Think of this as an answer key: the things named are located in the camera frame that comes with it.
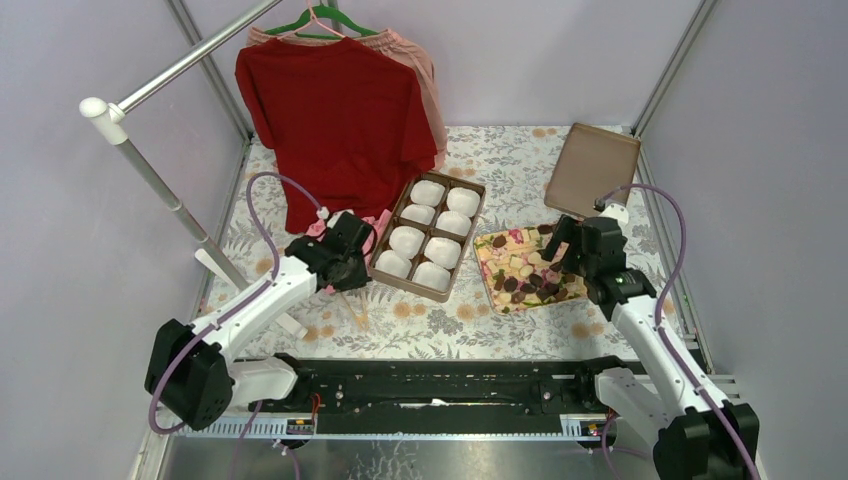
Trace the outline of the wooden tongs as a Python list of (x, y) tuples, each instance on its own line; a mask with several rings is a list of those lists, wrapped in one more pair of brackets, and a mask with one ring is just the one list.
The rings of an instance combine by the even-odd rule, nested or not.
[(355, 293), (350, 294), (338, 293), (338, 298), (343, 302), (358, 328), (362, 331), (368, 330), (370, 320), (365, 290), (359, 289)]

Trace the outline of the floral chocolate tray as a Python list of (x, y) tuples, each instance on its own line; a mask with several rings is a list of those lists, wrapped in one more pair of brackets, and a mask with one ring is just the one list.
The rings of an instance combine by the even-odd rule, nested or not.
[(583, 279), (565, 273), (558, 264), (565, 243), (552, 261), (542, 258), (553, 233), (552, 225), (542, 224), (474, 239), (473, 251), (496, 313), (518, 313), (587, 296)]

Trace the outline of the gold chocolate box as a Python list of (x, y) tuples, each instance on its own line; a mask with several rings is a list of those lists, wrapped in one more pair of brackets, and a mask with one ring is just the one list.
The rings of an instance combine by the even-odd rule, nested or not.
[(430, 171), (412, 180), (392, 210), (369, 263), (385, 285), (444, 303), (482, 213), (486, 188)]

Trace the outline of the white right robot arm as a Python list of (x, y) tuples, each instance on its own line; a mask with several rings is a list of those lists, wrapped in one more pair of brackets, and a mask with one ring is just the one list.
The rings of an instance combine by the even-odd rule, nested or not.
[(669, 328), (662, 301), (645, 274), (628, 267), (617, 220), (562, 216), (544, 249), (551, 260), (562, 244), (561, 270), (583, 279), (588, 297), (626, 339), (653, 387), (611, 358), (578, 379), (575, 402), (622, 416), (652, 448), (662, 479), (758, 479), (760, 422), (748, 404), (734, 404)]

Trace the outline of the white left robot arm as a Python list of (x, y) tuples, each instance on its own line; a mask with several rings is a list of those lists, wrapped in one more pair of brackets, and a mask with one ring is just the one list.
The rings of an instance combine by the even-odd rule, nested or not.
[(304, 407), (311, 387), (289, 363), (276, 356), (249, 361), (239, 356), (277, 320), (294, 337), (303, 337), (305, 327), (287, 316), (300, 301), (327, 287), (343, 292), (365, 286), (370, 280), (365, 243), (374, 232), (364, 220), (341, 212), (319, 236), (293, 240), (264, 276), (223, 307), (190, 324), (171, 319), (162, 325), (144, 381), (151, 396), (151, 429), (176, 430), (157, 424), (158, 406), (193, 430), (208, 427), (230, 408), (260, 400), (275, 400), (288, 411)]

